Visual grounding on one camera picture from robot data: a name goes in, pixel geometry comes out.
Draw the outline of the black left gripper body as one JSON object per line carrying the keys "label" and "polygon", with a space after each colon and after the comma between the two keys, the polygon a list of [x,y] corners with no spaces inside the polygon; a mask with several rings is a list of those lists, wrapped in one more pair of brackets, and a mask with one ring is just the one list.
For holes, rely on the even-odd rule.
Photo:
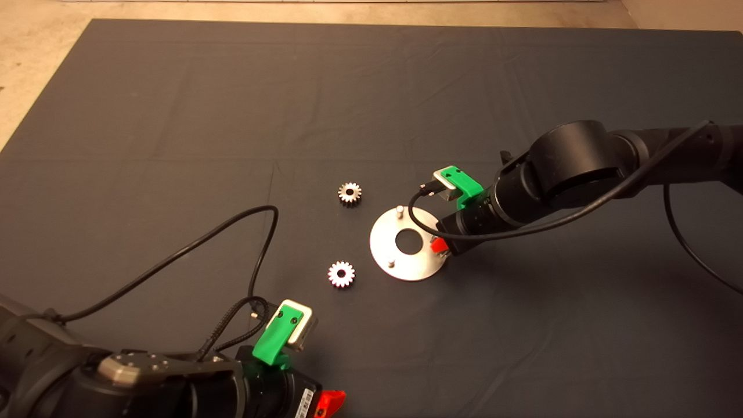
{"label": "black left gripper body", "polygon": [[313,417],[321,395],[318,381],[296,370],[247,374],[247,417]]}

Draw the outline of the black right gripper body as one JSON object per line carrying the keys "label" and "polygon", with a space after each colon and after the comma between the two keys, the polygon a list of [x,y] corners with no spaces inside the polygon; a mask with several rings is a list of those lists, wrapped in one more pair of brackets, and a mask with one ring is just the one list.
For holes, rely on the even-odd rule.
{"label": "black right gripper body", "polygon": [[505,221],[493,208],[490,196],[483,194],[461,210],[443,217],[438,230],[449,235],[494,235],[505,231]]}

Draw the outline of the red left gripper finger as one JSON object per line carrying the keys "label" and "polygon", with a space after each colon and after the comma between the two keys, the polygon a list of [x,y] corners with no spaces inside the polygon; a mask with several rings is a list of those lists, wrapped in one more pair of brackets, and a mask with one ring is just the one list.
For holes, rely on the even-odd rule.
{"label": "red left gripper finger", "polygon": [[314,410],[315,418],[330,418],[343,406],[346,399],[345,391],[321,391]]}

